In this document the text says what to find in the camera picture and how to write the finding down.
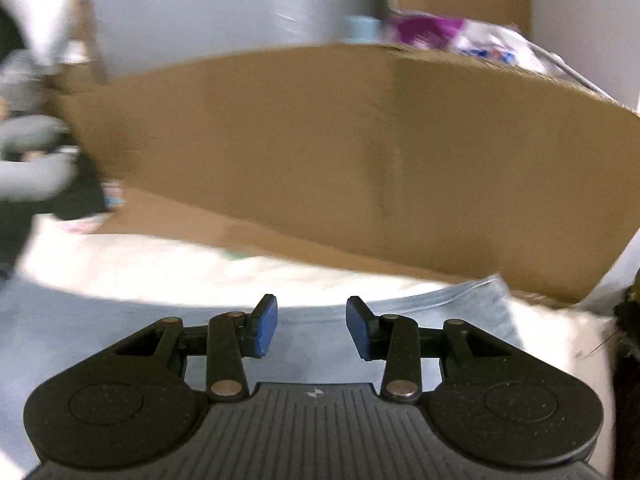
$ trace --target plastic bag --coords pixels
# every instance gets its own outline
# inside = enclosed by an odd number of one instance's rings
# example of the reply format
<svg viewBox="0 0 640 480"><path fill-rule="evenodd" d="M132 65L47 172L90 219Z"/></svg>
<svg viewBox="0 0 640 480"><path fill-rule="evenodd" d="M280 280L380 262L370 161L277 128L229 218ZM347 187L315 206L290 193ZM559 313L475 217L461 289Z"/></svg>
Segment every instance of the plastic bag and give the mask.
<svg viewBox="0 0 640 480"><path fill-rule="evenodd" d="M426 13L398 14L387 24L386 39L417 48L449 50L467 56L546 73L519 33L500 25Z"/></svg>

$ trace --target black fabric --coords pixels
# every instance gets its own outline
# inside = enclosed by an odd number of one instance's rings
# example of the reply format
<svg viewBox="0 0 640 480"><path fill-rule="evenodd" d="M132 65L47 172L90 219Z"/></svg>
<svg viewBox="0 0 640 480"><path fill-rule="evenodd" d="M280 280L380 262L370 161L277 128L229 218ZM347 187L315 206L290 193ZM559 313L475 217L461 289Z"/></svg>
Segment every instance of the black fabric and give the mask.
<svg viewBox="0 0 640 480"><path fill-rule="evenodd" d="M0 7L0 62L17 48L24 48L24 41L14 20Z"/></svg>
<svg viewBox="0 0 640 480"><path fill-rule="evenodd" d="M61 220L75 220L106 211L104 194L93 161L81 153L78 176L61 195L47 202L8 203L0 201L0 285L31 233L35 214L53 213Z"/></svg>
<svg viewBox="0 0 640 480"><path fill-rule="evenodd" d="M640 479L640 366L622 359L614 378L616 463L614 480Z"/></svg>

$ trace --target white wall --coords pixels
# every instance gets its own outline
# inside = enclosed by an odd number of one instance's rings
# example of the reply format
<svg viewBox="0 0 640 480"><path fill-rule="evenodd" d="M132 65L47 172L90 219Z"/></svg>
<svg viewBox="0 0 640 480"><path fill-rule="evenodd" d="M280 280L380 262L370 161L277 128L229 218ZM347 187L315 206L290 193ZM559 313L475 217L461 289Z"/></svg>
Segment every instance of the white wall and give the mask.
<svg viewBox="0 0 640 480"><path fill-rule="evenodd" d="M640 102L640 0L531 0L532 39L611 96Z"/></svg>

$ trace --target ribbed plastic surface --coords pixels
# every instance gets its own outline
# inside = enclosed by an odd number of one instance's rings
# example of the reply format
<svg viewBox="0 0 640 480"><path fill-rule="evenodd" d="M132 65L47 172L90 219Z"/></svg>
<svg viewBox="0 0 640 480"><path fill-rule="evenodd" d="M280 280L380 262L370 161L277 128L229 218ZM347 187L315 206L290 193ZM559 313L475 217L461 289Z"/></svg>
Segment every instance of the ribbed plastic surface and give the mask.
<svg viewBox="0 0 640 480"><path fill-rule="evenodd" d="M262 384L249 400L216 404L182 448L148 465L90 473L55 464L30 480L602 480L576 463L514 473L449 449L414 406L368 384Z"/></svg>

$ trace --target gray glove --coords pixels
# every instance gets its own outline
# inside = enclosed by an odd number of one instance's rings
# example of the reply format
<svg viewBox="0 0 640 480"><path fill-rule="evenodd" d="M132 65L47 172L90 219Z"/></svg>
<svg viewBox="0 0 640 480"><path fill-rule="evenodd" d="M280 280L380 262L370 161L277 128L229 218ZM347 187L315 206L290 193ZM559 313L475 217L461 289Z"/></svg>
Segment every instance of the gray glove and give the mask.
<svg viewBox="0 0 640 480"><path fill-rule="evenodd" d="M6 156L48 152L67 131L63 121L44 115L0 122L0 200L37 202L65 190L76 176L75 146L62 146L29 162L10 162Z"/></svg>

